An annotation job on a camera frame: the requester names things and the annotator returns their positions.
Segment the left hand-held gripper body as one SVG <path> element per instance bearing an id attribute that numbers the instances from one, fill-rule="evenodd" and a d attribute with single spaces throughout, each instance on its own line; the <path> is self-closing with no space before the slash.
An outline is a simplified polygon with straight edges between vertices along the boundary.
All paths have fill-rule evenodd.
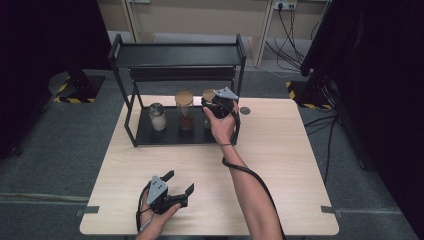
<path id="1" fill-rule="evenodd" d="M 169 195 L 167 182 L 163 182 L 157 175 L 152 176 L 152 180 L 148 184 L 148 187 L 149 194 L 147 198 L 147 204 L 155 214 L 162 215 L 176 204 L 180 204 L 182 207 L 188 206 L 188 200 L 184 202 L 178 202 L 174 199 L 176 195 Z"/>

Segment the black stand base striped tape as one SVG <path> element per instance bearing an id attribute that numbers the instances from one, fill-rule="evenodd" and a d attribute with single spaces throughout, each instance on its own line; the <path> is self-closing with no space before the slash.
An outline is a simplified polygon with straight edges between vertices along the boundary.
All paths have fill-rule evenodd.
<path id="1" fill-rule="evenodd" d="M 332 105 L 322 92 L 309 94 L 306 92 L 305 81 L 288 81 L 286 87 L 289 98 L 292 99 L 300 108 L 331 110 Z"/>
<path id="2" fill-rule="evenodd" d="M 93 103 L 105 81 L 102 74 L 90 74 L 84 69 L 54 75 L 49 88 L 52 100 L 61 103 Z"/>

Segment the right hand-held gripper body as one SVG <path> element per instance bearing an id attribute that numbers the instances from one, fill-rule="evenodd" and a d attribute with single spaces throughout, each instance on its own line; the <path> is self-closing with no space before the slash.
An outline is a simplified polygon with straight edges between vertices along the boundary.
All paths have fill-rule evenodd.
<path id="1" fill-rule="evenodd" d="M 208 108 L 212 111 L 213 115 L 218 119 L 223 119 L 234 108 L 234 101 L 238 101 L 239 97 L 228 87 L 215 90 L 212 103 Z"/>

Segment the glass jar with silver lid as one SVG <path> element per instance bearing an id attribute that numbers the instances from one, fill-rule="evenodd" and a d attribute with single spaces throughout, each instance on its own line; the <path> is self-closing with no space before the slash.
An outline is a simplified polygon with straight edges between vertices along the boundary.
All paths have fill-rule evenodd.
<path id="1" fill-rule="evenodd" d="M 165 108 L 161 103 L 152 103 L 149 106 L 149 116 L 152 122 L 152 127 L 156 131 L 162 131 L 166 128 Z"/>

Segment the wooden-lid glass jar pale contents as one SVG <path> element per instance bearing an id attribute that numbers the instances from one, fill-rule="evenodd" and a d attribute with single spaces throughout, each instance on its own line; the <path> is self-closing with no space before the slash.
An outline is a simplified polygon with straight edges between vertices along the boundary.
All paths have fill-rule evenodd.
<path id="1" fill-rule="evenodd" d="M 208 103 L 211 103 L 212 102 L 212 98 L 214 96 L 215 96 L 214 89 L 206 89 L 203 92 L 202 99 L 205 100 Z M 210 130 L 211 129 L 211 124 L 210 124 L 209 118 L 207 116 L 204 116 L 204 128 L 207 129 L 207 130 Z"/>

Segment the white power strip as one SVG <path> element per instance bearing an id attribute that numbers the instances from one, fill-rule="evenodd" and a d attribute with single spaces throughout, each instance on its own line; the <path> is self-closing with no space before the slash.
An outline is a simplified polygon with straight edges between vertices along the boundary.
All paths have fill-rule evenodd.
<path id="1" fill-rule="evenodd" d="M 275 0 L 274 9 L 278 11 L 294 11 L 298 0 Z"/>

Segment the wooden-lid glass jar brown contents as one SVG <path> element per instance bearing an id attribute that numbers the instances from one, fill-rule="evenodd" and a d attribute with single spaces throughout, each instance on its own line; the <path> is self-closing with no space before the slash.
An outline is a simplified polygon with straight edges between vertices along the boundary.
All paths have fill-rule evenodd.
<path id="1" fill-rule="evenodd" d="M 191 130 L 194 126 L 193 94 L 189 91 L 179 91 L 175 95 L 179 127 Z"/>

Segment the person's right hand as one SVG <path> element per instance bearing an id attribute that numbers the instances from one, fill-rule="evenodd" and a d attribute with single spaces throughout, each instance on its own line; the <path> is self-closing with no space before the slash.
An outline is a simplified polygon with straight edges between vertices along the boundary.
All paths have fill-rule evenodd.
<path id="1" fill-rule="evenodd" d="M 236 126 L 236 120 L 232 114 L 228 114 L 223 119 L 216 118 L 213 113 L 206 107 L 203 112 L 209 118 L 211 124 L 211 132 L 217 143 L 232 143 L 232 135 Z"/>

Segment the person's left hand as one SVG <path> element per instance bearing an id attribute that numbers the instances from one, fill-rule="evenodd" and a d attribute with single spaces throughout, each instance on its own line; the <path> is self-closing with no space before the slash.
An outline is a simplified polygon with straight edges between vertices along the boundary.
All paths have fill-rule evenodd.
<path id="1" fill-rule="evenodd" d="M 162 215 L 155 214 L 147 204 L 149 191 L 146 191 L 142 197 L 140 224 L 144 229 L 160 229 L 161 232 L 166 223 L 177 213 L 181 208 L 180 204 L 173 205 Z"/>

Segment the black metal shelf rack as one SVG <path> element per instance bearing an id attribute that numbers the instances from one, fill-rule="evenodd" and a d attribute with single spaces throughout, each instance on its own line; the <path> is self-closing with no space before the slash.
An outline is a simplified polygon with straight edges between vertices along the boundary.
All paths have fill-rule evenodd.
<path id="1" fill-rule="evenodd" d="M 233 43 L 201 44 L 127 44 L 117 36 L 108 54 L 111 69 L 117 83 L 122 86 L 119 71 L 129 73 L 133 88 L 124 94 L 127 114 L 124 128 L 135 147 L 141 145 L 209 144 L 215 139 L 211 130 L 204 128 L 204 112 L 201 104 L 206 89 L 219 90 L 228 87 L 238 97 L 246 62 L 246 52 L 240 36 Z M 166 102 L 163 96 L 141 95 L 138 85 L 155 82 L 165 86 L 172 82 L 186 85 L 175 90 Z M 192 82 L 207 82 L 202 94 L 195 96 L 189 90 Z M 179 91 L 193 94 L 194 126 L 191 130 L 179 127 L 175 95 Z M 152 127 L 149 106 L 161 103 L 165 108 L 167 126 L 162 131 Z"/>

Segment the white furniture leg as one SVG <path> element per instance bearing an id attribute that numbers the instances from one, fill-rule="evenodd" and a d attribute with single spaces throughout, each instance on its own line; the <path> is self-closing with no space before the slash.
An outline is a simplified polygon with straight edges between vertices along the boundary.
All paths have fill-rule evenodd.
<path id="1" fill-rule="evenodd" d="M 266 7 L 264 11 L 264 17 L 261 24 L 261 30 L 258 37 L 251 37 L 251 52 L 252 52 L 252 61 L 255 67 L 261 65 L 264 48 L 266 45 L 266 39 L 268 36 L 269 28 L 272 22 L 272 16 L 274 11 L 274 4 L 276 0 L 267 0 Z"/>
<path id="2" fill-rule="evenodd" d="M 137 20 L 133 13 L 133 0 L 121 0 L 128 29 L 134 43 L 139 42 Z"/>

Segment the grey tape strip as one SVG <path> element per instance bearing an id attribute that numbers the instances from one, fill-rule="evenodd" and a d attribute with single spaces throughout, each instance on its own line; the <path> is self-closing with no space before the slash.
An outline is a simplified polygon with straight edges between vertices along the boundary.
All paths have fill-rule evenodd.
<path id="1" fill-rule="evenodd" d="M 85 214 L 96 214 L 99 211 L 99 206 L 86 206 L 83 209 L 77 209 L 75 212 L 75 216 L 82 217 Z"/>
<path id="2" fill-rule="evenodd" d="M 336 218 L 342 218 L 343 213 L 340 209 L 330 207 L 330 206 L 322 206 L 321 207 L 322 213 L 328 213 L 328 214 L 334 214 Z"/>

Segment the black curtain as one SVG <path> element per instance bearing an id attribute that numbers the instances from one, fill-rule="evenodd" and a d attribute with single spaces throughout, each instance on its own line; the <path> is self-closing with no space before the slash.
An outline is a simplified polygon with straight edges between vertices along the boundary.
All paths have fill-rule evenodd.
<path id="1" fill-rule="evenodd" d="M 332 0 L 301 65 L 424 240 L 424 0 Z"/>
<path id="2" fill-rule="evenodd" d="M 107 70 L 109 36 L 97 0 L 0 0 L 0 159 L 50 96 L 50 79 Z"/>

